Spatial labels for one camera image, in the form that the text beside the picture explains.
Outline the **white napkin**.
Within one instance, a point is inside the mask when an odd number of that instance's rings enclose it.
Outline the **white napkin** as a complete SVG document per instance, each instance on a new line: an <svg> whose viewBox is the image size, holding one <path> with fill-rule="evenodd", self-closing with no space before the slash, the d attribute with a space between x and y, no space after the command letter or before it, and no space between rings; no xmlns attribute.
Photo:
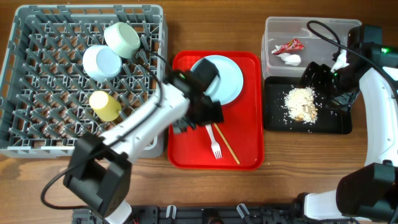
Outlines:
<svg viewBox="0 0 398 224"><path fill-rule="evenodd" d="M302 62L301 57L297 54L281 53L277 56L280 57L286 65L298 66Z"/></svg>

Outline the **rice food waste pile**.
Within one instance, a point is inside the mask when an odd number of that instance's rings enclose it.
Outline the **rice food waste pile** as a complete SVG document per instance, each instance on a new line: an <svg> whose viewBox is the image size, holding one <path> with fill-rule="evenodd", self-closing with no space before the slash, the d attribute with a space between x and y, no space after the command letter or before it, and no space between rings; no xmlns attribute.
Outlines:
<svg viewBox="0 0 398 224"><path fill-rule="evenodd" d="M287 110L285 115L299 123L315 124L318 119L315 97L313 88L291 89L283 98L282 108Z"/></svg>

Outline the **light blue round plate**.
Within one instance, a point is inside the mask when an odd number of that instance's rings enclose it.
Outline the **light blue round plate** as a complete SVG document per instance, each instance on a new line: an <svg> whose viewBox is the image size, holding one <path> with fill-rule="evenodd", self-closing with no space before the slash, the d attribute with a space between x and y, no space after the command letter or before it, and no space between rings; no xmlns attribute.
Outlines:
<svg viewBox="0 0 398 224"><path fill-rule="evenodd" d="M243 89L243 73L230 58L221 55L209 55L205 59L213 63L218 71L216 77L205 92L212 101L226 105L234 101Z"/></svg>

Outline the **wooden chopstick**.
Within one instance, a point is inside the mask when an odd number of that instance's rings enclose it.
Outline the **wooden chopstick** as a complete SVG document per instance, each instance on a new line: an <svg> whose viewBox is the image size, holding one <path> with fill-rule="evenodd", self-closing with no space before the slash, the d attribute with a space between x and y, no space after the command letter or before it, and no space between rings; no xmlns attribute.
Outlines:
<svg viewBox="0 0 398 224"><path fill-rule="evenodd" d="M236 163L238 165L240 165L240 160L237 158L237 156L235 155L232 147L229 145L229 142L227 141L227 139L225 138L224 134L222 133L221 129L218 127L218 125L216 123L213 123L214 127L216 128L216 130L218 131L219 135L221 136L222 140L224 141L224 143L226 144L226 147L228 148L228 150L230 151L231 155L233 156L234 160L236 161Z"/></svg>

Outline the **white plastic fork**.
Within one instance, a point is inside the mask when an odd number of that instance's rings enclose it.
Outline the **white plastic fork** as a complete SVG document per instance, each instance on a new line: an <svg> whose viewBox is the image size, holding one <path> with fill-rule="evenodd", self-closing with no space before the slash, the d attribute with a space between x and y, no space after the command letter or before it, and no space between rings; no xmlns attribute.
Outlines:
<svg viewBox="0 0 398 224"><path fill-rule="evenodd" d="M216 159L221 159L222 158L222 153L221 153L221 148L219 143L216 141L214 134L213 134L213 130L210 124L207 124L205 126L208 135L210 137L210 141L211 141L211 150L213 151L213 154L215 156Z"/></svg>

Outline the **red snack wrapper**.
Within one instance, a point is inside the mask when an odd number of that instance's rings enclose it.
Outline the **red snack wrapper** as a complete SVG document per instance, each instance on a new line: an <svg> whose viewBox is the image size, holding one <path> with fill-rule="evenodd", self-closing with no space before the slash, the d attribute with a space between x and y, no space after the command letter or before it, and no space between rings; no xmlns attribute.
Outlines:
<svg viewBox="0 0 398 224"><path fill-rule="evenodd" d="M282 53L289 53L297 50L303 50L304 48L305 46L303 45L303 43L301 43L301 41L299 41L298 39L294 38L286 44L276 45L275 49L271 53L274 55L280 55Z"/></svg>

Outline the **yellow plastic cup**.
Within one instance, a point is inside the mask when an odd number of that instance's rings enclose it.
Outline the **yellow plastic cup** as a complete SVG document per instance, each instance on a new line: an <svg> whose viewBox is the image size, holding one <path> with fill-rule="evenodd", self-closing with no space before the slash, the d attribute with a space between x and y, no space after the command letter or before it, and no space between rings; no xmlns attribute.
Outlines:
<svg viewBox="0 0 398 224"><path fill-rule="evenodd" d="M121 111L121 104L104 91L94 91L89 105L102 121L114 121Z"/></svg>

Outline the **light blue bowl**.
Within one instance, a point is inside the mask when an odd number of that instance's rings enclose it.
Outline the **light blue bowl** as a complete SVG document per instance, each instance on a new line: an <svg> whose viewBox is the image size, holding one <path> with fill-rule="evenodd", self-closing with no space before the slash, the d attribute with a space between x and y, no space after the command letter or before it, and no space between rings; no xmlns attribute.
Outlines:
<svg viewBox="0 0 398 224"><path fill-rule="evenodd" d="M104 82L120 73L122 61L107 45L92 45L83 54L83 69L93 80Z"/></svg>

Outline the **green bowl with rice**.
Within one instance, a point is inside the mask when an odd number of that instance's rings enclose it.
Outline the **green bowl with rice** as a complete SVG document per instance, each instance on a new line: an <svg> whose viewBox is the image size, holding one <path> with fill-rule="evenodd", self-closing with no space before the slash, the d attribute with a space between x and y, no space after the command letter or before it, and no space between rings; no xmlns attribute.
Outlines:
<svg viewBox="0 0 398 224"><path fill-rule="evenodd" d="M133 58L141 46L137 32L124 22L107 27L104 39L109 48L122 58Z"/></svg>

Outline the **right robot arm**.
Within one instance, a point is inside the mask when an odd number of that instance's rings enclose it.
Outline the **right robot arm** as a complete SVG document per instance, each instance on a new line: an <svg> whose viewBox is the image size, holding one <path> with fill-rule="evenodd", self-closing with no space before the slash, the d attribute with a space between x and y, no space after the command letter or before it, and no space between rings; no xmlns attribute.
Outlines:
<svg viewBox="0 0 398 224"><path fill-rule="evenodd" d="M382 44L382 30L361 25L348 32L346 46L313 28L310 32L338 47L333 68L310 63L300 80L326 96L331 109L350 108L337 96L361 92L368 150L364 167L343 177L335 190L305 194L303 217L315 222L397 223L397 48Z"/></svg>

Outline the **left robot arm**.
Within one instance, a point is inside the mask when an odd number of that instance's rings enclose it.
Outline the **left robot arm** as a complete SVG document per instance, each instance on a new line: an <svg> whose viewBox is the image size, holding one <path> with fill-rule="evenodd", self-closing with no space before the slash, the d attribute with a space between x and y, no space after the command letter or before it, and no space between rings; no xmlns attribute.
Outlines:
<svg viewBox="0 0 398 224"><path fill-rule="evenodd" d="M205 95L219 79L215 64L203 58L193 70L174 70L138 110L100 136L84 134L76 143L66 188L107 223L124 223L132 212L125 198L132 164L172 123L180 129L223 121L221 104Z"/></svg>

